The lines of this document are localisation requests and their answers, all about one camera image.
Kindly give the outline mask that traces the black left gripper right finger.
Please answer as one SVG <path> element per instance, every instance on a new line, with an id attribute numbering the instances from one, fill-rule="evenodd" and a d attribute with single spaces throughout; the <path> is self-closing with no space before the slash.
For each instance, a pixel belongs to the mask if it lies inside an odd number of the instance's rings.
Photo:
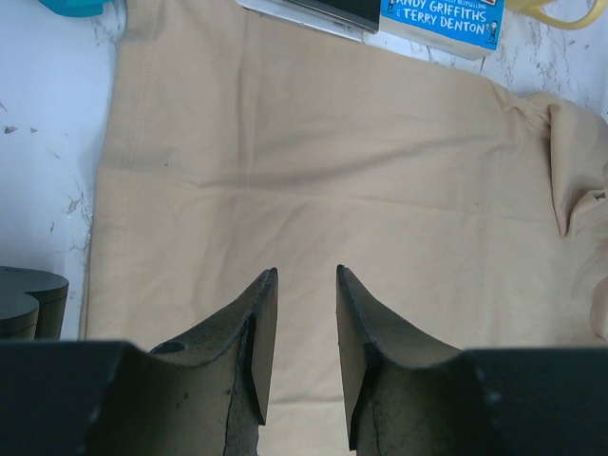
<path id="1" fill-rule="evenodd" d="M 348 445 L 358 455 L 603 455 L 604 348 L 458 350 L 336 270 Z"/>

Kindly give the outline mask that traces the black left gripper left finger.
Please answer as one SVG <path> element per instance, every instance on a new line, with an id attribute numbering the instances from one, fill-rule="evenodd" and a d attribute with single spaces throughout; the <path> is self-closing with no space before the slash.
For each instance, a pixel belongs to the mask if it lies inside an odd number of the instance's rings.
<path id="1" fill-rule="evenodd" d="M 152 351 L 6 341 L 5 455 L 254 455 L 267 419 L 278 273 Z"/>

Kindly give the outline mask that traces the beige t shirt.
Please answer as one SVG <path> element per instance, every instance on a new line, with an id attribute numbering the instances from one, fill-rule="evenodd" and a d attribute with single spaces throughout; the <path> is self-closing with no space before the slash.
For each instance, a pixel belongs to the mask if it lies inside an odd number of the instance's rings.
<path id="1" fill-rule="evenodd" d="M 150 349 L 277 268 L 264 455 L 348 451 L 345 265 L 458 348 L 607 337 L 607 125 L 233 1 L 131 1 L 86 334 Z"/>

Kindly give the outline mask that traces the teal t shirt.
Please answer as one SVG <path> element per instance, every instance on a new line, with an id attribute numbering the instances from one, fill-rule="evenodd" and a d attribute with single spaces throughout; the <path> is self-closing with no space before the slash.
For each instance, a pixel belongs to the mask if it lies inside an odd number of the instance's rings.
<path id="1" fill-rule="evenodd" d="M 87 18 L 101 15 L 110 0 L 39 0 L 52 12 L 72 18 Z"/>

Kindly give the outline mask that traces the blue treehouse book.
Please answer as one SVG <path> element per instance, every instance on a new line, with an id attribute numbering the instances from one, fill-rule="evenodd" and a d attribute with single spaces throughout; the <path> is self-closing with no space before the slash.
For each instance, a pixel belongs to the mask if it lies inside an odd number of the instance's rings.
<path id="1" fill-rule="evenodd" d="M 388 0 L 379 29 L 475 61 L 496 50 L 503 15 L 503 1 Z"/>

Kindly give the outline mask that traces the black orange-edged notebook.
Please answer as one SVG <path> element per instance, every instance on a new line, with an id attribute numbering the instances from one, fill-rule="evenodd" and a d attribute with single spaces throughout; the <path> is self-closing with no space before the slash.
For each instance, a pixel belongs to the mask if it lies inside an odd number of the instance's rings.
<path id="1" fill-rule="evenodd" d="M 356 42 L 363 42 L 365 33 L 375 34 L 379 29 L 378 18 L 368 20 L 321 1 L 237 0 L 236 3 L 263 16 Z"/>

